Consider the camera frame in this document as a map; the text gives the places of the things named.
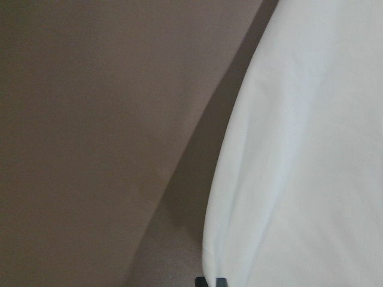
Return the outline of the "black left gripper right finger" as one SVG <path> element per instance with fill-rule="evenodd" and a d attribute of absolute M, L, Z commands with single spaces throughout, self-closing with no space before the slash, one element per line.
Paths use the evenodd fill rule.
<path fill-rule="evenodd" d="M 226 278 L 216 278 L 216 287 L 227 287 L 227 279 Z"/>

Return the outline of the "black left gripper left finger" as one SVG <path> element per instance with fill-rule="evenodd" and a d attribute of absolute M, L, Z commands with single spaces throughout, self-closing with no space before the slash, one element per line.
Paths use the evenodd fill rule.
<path fill-rule="evenodd" d="M 194 280 L 194 285 L 195 287 L 208 287 L 208 283 L 203 276 L 196 277 Z"/>

